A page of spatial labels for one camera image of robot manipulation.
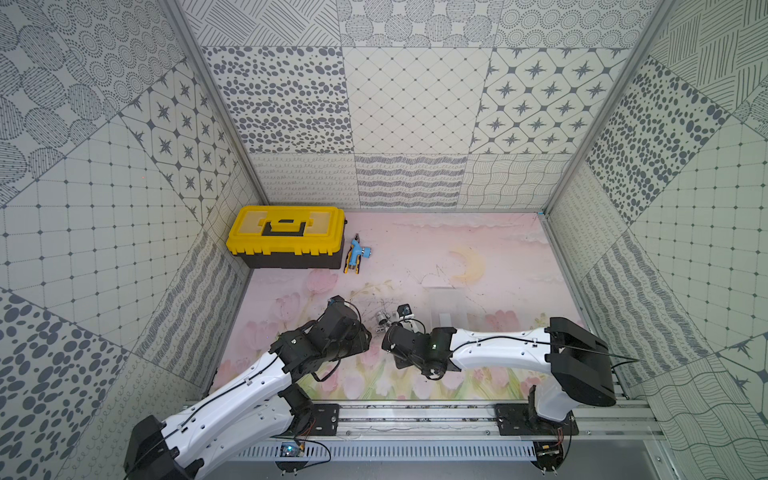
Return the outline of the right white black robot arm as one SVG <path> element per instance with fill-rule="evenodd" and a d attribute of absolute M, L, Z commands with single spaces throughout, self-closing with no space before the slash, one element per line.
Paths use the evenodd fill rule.
<path fill-rule="evenodd" d="M 490 367 L 546 374 L 547 380 L 532 390 L 533 413 L 551 422 L 565 421 L 578 405 L 616 404 L 607 343 L 563 317 L 521 332 L 439 327 L 421 333 L 392 325 L 382 349 L 394 356 L 397 368 L 415 367 L 432 381 L 448 372 Z"/>

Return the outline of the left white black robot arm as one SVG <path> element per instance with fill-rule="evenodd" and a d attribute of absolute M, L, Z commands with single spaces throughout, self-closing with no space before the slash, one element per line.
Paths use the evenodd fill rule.
<path fill-rule="evenodd" d="M 317 319 L 281 333 L 213 394 L 165 420 L 141 420 L 131 432 L 126 478 L 202 479 L 259 441 L 306 432 L 314 405 L 299 381 L 366 352 L 371 338 L 359 310 L 331 298 Z"/>

